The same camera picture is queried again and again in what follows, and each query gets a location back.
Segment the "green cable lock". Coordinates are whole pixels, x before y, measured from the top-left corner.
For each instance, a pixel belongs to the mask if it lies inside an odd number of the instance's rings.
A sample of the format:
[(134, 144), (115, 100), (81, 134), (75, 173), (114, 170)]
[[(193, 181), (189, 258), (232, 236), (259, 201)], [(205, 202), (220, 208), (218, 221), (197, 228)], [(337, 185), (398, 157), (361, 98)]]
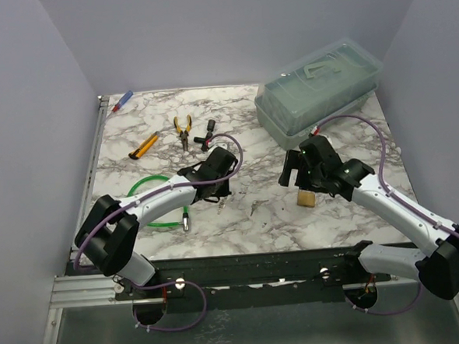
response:
[[(174, 187), (175, 184), (184, 184), (187, 180), (179, 175), (168, 178), (163, 175), (153, 175), (139, 180), (128, 191), (126, 198), (121, 201), (122, 205), (128, 204), (134, 197), (140, 201), (138, 205), (128, 210), (130, 214), (136, 215), (140, 225), (161, 227), (175, 227), (181, 225), (185, 232), (189, 231), (190, 218), (188, 206), (193, 202), (196, 192), (192, 186), (182, 188)], [(155, 221), (174, 209), (182, 208), (181, 222)]]

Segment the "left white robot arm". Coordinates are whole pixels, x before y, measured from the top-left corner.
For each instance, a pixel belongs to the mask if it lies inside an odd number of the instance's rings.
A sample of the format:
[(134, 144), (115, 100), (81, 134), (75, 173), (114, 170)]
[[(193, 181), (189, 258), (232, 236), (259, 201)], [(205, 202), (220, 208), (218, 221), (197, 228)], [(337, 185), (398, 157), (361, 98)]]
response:
[(152, 262), (134, 251), (139, 229), (175, 209), (229, 195), (229, 176), (236, 166), (237, 158), (231, 152), (216, 147), (205, 161), (179, 170), (143, 194), (122, 200), (102, 196), (81, 225), (74, 244), (106, 277), (127, 279), (141, 297), (153, 297), (160, 282)]

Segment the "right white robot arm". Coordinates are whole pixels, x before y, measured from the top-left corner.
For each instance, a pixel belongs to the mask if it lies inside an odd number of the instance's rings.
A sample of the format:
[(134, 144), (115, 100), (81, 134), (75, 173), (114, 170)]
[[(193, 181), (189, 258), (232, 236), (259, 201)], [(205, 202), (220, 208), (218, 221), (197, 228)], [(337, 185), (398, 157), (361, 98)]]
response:
[(361, 283), (385, 273), (414, 279), (435, 296), (451, 300), (459, 292), (459, 225), (439, 217), (393, 188), (385, 188), (375, 171), (361, 160), (342, 161), (322, 135), (312, 135), (298, 150), (286, 153), (279, 184), (342, 196), (381, 217), (414, 244), (387, 247), (369, 241), (355, 246), (345, 262), (345, 275)]

